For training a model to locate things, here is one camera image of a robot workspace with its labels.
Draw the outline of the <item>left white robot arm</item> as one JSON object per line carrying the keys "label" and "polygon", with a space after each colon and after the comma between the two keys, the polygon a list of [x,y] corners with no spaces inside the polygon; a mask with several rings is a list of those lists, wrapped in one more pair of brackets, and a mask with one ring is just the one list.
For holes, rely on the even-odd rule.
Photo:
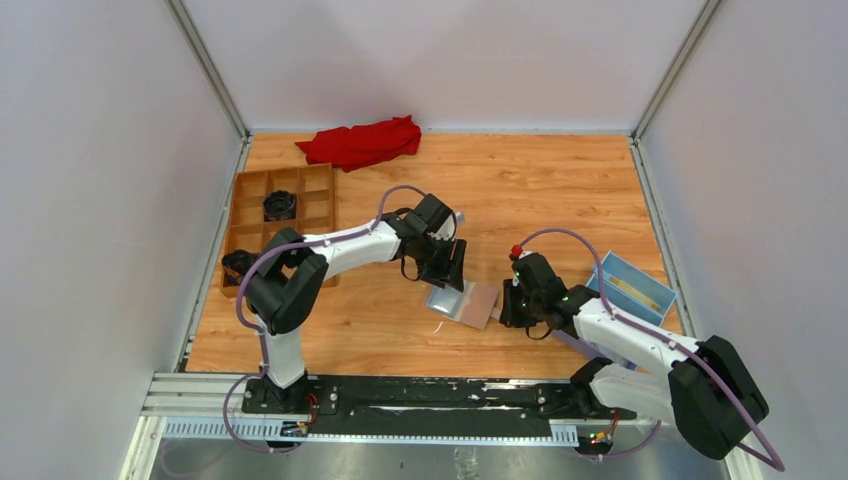
{"label": "left white robot arm", "polygon": [[413,280],[464,290],[466,240],[459,237],[460,214],[433,194],[413,208],[386,211],[357,227],[328,234],[278,231],[244,274],[236,315],[260,338],[261,379],[268,400],[283,413],[306,400],[302,381],[301,327],[313,311],[323,284],[363,266],[412,262]]}

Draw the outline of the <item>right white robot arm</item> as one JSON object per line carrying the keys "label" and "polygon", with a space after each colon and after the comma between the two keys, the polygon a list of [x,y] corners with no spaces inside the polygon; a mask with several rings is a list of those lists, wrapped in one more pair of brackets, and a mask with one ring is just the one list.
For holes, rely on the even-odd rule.
{"label": "right white robot arm", "polygon": [[604,300],[585,285],[567,287],[541,254],[512,247],[502,324],[537,324],[607,351],[570,379],[584,417],[623,409],[676,427],[703,456],[721,460],[752,433],[770,407],[728,340],[678,335]]}

